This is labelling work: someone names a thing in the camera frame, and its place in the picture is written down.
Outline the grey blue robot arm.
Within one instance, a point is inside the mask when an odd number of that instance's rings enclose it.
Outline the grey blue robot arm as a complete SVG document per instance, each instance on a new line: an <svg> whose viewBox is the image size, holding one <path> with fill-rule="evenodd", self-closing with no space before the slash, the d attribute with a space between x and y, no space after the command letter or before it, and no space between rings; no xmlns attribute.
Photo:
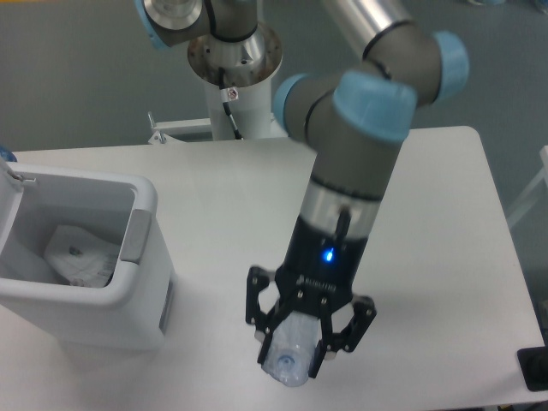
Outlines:
<svg viewBox="0 0 548 411"><path fill-rule="evenodd" d="M216 140L265 137L277 121L316 154L288 251L247 275L246 321L264 372L289 387L352 352L376 309L355 274L418 107L459 93L469 61L453 33L423 33L398 1L328 1L359 63L270 87L282 51L255 1L139 1L152 44L188 45Z"/></svg>

